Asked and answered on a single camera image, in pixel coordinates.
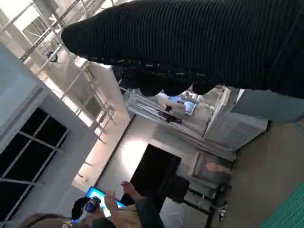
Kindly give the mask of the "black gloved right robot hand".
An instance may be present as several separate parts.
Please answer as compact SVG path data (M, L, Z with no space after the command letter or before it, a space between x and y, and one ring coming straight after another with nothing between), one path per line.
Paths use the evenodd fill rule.
M134 0L63 29L66 48L118 67L144 96L216 86L304 96L301 0Z

